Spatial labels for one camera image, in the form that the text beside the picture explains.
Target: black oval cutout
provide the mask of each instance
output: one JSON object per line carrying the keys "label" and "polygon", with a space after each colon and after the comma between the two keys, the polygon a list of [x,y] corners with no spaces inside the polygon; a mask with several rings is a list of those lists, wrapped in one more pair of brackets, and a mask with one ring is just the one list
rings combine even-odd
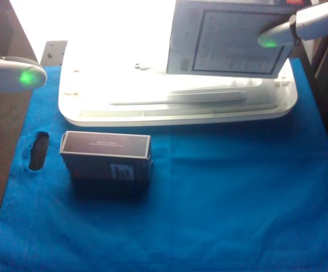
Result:
{"label": "black oval cutout", "polygon": [[48,143],[49,134],[43,131],[38,132],[33,147],[30,150],[30,170],[37,171],[43,167],[48,151]]}

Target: barcode label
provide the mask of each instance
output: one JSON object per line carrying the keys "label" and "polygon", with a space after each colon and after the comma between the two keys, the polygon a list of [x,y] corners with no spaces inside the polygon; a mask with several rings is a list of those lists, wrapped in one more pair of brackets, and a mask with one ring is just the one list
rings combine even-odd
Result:
{"label": "barcode label", "polygon": [[132,165],[111,163],[110,167],[114,180],[134,180],[134,169]]}

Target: box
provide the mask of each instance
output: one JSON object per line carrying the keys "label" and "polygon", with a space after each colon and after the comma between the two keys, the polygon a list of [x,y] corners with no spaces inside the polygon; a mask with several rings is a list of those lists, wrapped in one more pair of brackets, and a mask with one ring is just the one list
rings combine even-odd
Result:
{"label": "box", "polygon": [[60,155],[79,192],[107,196],[143,193],[150,182],[150,136],[67,131]]}
{"label": "box", "polygon": [[167,73],[277,78],[293,45],[262,48],[258,35],[309,0],[176,0]]}

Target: blue fabric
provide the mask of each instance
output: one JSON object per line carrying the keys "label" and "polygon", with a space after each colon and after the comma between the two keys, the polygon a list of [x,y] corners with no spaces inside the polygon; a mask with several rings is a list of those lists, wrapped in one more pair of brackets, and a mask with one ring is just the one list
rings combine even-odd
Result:
{"label": "blue fabric", "polygon": [[[152,135],[139,202],[80,200],[58,153],[60,69],[33,93],[0,211],[0,271],[328,271],[328,137],[300,62],[285,117],[86,129]],[[44,167],[28,169],[37,131]]]}

